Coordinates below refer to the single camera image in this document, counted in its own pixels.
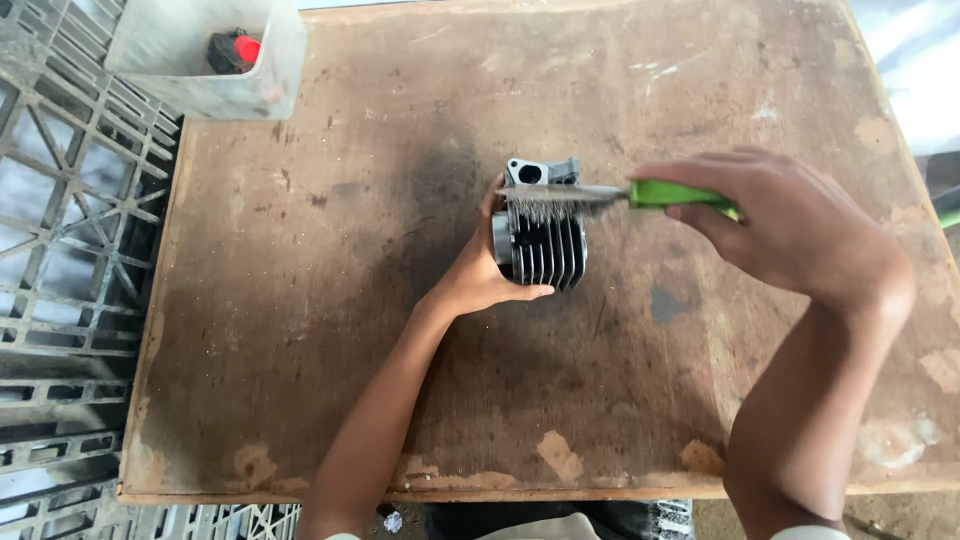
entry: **red cap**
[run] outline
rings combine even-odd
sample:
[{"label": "red cap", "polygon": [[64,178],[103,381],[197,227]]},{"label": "red cap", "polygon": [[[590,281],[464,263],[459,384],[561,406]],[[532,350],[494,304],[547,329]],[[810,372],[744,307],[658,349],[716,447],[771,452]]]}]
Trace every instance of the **red cap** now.
[{"label": "red cap", "polygon": [[242,61],[256,62],[260,54],[260,42],[250,36],[237,36],[233,41],[233,51]]}]

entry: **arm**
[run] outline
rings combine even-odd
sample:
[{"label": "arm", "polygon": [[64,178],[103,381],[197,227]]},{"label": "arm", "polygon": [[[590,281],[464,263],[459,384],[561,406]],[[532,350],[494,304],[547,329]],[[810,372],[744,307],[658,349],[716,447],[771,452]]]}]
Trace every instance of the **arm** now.
[{"label": "arm", "polygon": [[299,540],[338,532],[365,535],[399,459],[427,368],[454,318],[553,292],[549,285],[508,282],[493,261],[490,220],[498,202],[495,190],[502,185],[501,175],[480,205],[473,238],[414,307],[394,349],[340,427],[303,502]]},{"label": "arm", "polygon": [[723,193],[739,222],[704,206],[667,209],[725,260],[810,297],[733,422],[724,487],[747,536],[801,525],[842,530],[857,428],[913,306],[911,264],[833,181],[752,148],[642,167]]}]

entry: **wooden table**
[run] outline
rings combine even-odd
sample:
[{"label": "wooden table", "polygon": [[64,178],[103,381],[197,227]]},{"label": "wooden table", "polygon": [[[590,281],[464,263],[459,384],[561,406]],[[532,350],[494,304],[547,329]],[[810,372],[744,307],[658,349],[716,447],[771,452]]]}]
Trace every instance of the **wooden table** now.
[{"label": "wooden table", "polygon": [[[297,500],[510,157],[582,181],[749,142],[829,172],[921,294],[851,492],[960,486],[957,272],[842,0],[468,0],[305,12],[287,121],[184,126],[125,503]],[[805,299],[660,215],[588,224],[575,290],[462,317],[387,499],[719,497],[741,398]]]}]

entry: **green brush handle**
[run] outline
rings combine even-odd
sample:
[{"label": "green brush handle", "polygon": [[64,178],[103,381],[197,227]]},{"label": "green brush handle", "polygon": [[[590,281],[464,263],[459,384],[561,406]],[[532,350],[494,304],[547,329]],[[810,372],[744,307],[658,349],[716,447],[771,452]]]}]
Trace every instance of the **green brush handle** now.
[{"label": "green brush handle", "polygon": [[634,180],[630,185],[630,206],[635,209],[665,209],[670,205],[701,203],[736,219],[736,203],[723,195],[673,184],[663,180]]}]

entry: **shirt sleeve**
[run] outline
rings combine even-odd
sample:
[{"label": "shirt sleeve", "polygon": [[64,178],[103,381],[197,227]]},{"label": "shirt sleeve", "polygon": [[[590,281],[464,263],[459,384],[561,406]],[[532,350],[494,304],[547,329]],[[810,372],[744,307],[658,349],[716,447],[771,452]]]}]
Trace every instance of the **shirt sleeve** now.
[{"label": "shirt sleeve", "polygon": [[835,528],[822,525],[804,525],[782,530],[774,534],[774,537],[770,540],[850,540],[850,536]]}]

